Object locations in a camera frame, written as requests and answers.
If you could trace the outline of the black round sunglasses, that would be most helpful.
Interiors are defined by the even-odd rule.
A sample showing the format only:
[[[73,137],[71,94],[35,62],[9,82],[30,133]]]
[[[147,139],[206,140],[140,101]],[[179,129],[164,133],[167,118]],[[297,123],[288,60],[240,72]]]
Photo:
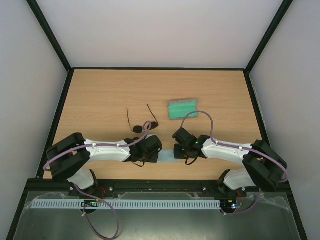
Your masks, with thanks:
[[[155,130],[159,127],[160,123],[148,103],[146,104],[146,107],[149,111],[147,114],[149,118],[143,116],[142,118],[137,118],[136,120],[132,118],[131,109],[128,107],[126,108],[127,123],[132,133],[142,134],[143,131],[146,131],[149,128],[149,125],[151,125],[151,130]]]

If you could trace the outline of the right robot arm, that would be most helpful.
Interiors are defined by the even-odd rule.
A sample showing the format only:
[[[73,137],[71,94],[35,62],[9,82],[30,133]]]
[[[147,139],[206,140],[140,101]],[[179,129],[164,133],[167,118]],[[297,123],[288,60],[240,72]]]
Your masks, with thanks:
[[[224,195],[247,187],[274,192],[287,178],[287,163],[264,141],[239,144],[213,140],[208,135],[195,137],[184,128],[173,134],[174,158],[188,161],[220,159],[241,165],[241,169],[225,170],[217,180],[217,189]]]

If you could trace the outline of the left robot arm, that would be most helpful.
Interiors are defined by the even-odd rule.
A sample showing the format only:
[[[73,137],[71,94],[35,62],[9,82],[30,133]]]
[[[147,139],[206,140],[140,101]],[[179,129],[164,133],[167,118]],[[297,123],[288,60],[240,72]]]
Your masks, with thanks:
[[[88,162],[118,161],[157,163],[163,145],[154,135],[126,138],[116,142],[101,142],[85,139],[79,132],[59,141],[46,151],[47,163],[43,170],[50,172],[54,181],[68,181],[73,188],[93,195],[99,188],[97,177],[92,169],[85,167]]]

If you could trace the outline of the grey felt glasses case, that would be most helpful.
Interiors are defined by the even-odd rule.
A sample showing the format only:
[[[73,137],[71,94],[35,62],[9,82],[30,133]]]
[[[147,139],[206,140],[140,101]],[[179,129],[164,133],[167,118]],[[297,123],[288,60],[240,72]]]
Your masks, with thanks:
[[[196,98],[191,99],[182,99],[174,100],[168,103],[168,115],[170,120],[180,120],[184,119],[186,115],[187,118],[196,118],[198,117],[197,111],[198,100]]]

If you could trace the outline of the blue cleaning cloth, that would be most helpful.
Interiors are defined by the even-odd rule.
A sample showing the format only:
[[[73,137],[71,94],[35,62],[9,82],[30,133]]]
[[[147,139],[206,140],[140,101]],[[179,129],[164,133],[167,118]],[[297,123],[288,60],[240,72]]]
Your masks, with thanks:
[[[173,162],[179,162],[180,159],[176,159],[174,156],[174,150],[173,149],[162,149],[158,153],[158,163],[173,163]]]

